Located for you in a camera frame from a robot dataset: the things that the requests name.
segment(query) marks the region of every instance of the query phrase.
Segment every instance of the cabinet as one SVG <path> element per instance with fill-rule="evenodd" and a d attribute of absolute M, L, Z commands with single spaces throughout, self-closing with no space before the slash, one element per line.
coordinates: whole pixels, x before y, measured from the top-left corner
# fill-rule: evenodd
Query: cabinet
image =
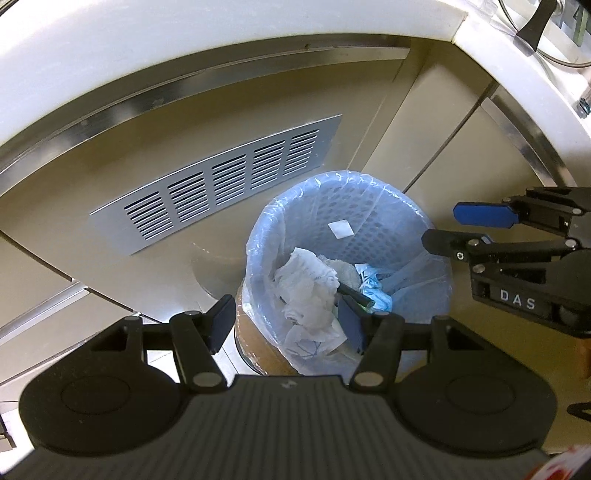
<path fill-rule="evenodd" d="M 1 236 L 0 265 L 0 327 L 70 285 Z"/>
<path fill-rule="evenodd" d="M 126 315 L 129 315 L 127 310 L 89 293 L 0 346 L 0 384 L 64 352 Z M 0 401 L 18 401 L 26 384 L 49 365 L 51 362 L 0 385 Z"/>
<path fill-rule="evenodd" d="M 556 238 L 516 225 L 510 230 L 461 226 L 452 207 L 457 202 L 498 202 L 540 186 L 527 162 L 494 121 L 478 108 L 447 147 L 407 192 L 438 228 L 487 232 L 496 241 Z M 556 419 L 545 449 L 561 452 L 588 443 L 591 423 L 566 413 L 571 403 L 591 401 L 586 382 L 576 378 L 574 339 L 472 300 L 466 264 L 453 263 L 451 316 L 541 375 L 558 398 Z"/>
<path fill-rule="evenodd" d="M 470 114 L 491 80 L 456 46 L 435 43 L 363 172 L 404 190 Z"/>

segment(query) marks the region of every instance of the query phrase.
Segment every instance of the blue trash bag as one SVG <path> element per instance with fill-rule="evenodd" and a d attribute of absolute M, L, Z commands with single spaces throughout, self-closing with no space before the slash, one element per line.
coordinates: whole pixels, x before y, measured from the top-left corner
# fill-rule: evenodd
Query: blue trash bag
<path fill-rule="evenodd" d="M 337 239 L 329 223 L 347 220 L 353 236 Z M 382 280 L 393 312 L 407 322 L 430 323 L 449 312 L 452 271 L 447 258 L 425 251 L 421 236 L 433 224 L 406 195 L 367 174 L 318 174 L 277 196 L 262 211 L 246 245 L 242 308 L 267 341 L 302 375 L 341 375 L 348 382 L 361 356 L 347 342 L 328 354 L 302 357 L 284 348 L 293 327 L 275 294 L 275 270 L 295 247 L 351 264 L 394 270 Z M 404 352 L 399 372 L 424 355 Z"/>

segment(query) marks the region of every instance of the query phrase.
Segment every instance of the trash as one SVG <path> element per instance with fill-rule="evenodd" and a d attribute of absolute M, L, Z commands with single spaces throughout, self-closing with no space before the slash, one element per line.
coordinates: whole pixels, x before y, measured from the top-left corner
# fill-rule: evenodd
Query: trash
<path fill-rule="evenodd" d="M 382 290 L 382 284 L 378 276 L 389 277 L 394 271 L 388 268 L 375 268 L 367 263 L 355 264 L 355 269 L 361 277 L 361 287 L 359 291 L 374 301 L 374 305 L 368 308 L 368 312 L 373 313 L 378 310 L 391 312 L 393 303 L 392 297 Z"/>
<path fill-rule="evenodd" d="M 338 222 L 329 223 L 329 228 L 332 230 L 336 238 L 345 238 L 355 234 L 347 220 L 339 220 Z"/>
<path fill-rule="evenodd" d="M 326 258 L 324 255 L 318 255 L 318 258 L 322 260 L 324 265 L 336 271 L 336 277 L 339 279 L 339 282 L 344 283 L 354 290 L 359 290 L 359 287 L 361 286 L 361 279 L 359 278 L 359 274 L 353 265 L 347 263 L 344 260 L 331 260 L 330 258 Z"/>
<path fill-rule="evenodd" d="M 337 239 L 327 225 L 344 219 L 355 234 Z M 242 307 L 299 373 L 341 375 L 348 382 L 361 356 L 347 341 L 330 353 L 310 350 L 307 357 L 286 348 L 294 322 L 285 318 L 285 303 L 275 293 L 276 270 L 296 247 L 353 265 L 390 269 L 393 275 L 380 283 L 392 297 L 392 311 L 408 322 L 428 323 L 433 315 L 449 312 L 452 293 L 449 260 L 428 254 L 421 243 L 428 228 L 433 224 L 412 200 L 370 175 L 318 174 L 276 197 L 259 216 L 246 245 Z M 299 335 L 297 341 L 304 345 L 304 332 L 291 335 Z M 416 365 L 416 353 L 404 352 L 399 372 Z"/>
<path fill-rule="evenodd" d="M 283 313 L 294 323 L 285 337 L 287 351 L 311 358 L 331 352 L 347 339 L 333 313 L 338 286 L 336 271 L 302 248 L 295 248 L 275 272 L 277 296 L 285 302 Z"/>

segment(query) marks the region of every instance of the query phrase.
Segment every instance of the vent slot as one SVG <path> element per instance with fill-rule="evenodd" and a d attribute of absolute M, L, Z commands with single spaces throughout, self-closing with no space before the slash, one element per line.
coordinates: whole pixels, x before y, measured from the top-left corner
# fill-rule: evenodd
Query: vent slot
<path fill-rule="evenodd" d="M 291 137 L 283 175 L 291 175 L 307 167 L 312 150 L 314 150 L 316 138 L 318 137 L 318 131 L 310 130 Z"/>
<path fill-rule="evenodd" d="M 187 165 L 90 214 L 133 254 L 242 199 L 322 165 L 340 115 L 248 142 Z"/>
<path fill-rule="evenodd" d="M 216 205 L 222 205 L 244 194 L 246 155 L 232 158 L 212 167 Z"/>
<path fill-rule="evenodd" d="M 158 192 L 151 193 L 124 206 L 123 210 L 146 240 L 150 240 L 173 227 L 173 222 Z"/>
<path fill-rule="evenodd" d="M 262 187 L 277 178 L 284 149 L 285 141 L 281 140 L 255 152 L 252 157 L 251 190 Z"/>
<path fill-rule="evenodd" d="M 209 210 L 205 175 L 202 171 L 171 183 L 168 194 L 181 223 Z"/>

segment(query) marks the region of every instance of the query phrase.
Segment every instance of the plastic trash bag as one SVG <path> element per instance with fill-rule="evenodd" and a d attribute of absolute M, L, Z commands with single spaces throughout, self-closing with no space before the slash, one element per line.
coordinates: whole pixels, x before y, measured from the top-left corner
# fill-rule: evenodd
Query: plastic trash bag
<path fill-rule="evenodd" d="M 329 223 L 347 220 L 354 235 L 337 239 Z M 382 280 L 393 312 L 407 322 L 430 323 L 449 312 L 452 271 L 447 258 L 425 251 L 421 236 L 433 225 L 418 206 L 392 186 L 367 174 L 333 171 L 319 174 L 277 196 L 262 211 L 246 245 L 243 309 L 267 341 L 303 375 L 341 375 L 348 382 L 361 357 L 343 343 L 329 354 L 297 355 L 285 349 L 294 323 L 275 293 L 275 271 L 294 248 L 368 263 L 395 271 Z M 404 352 L 400 372 L 421 357 Z"/>

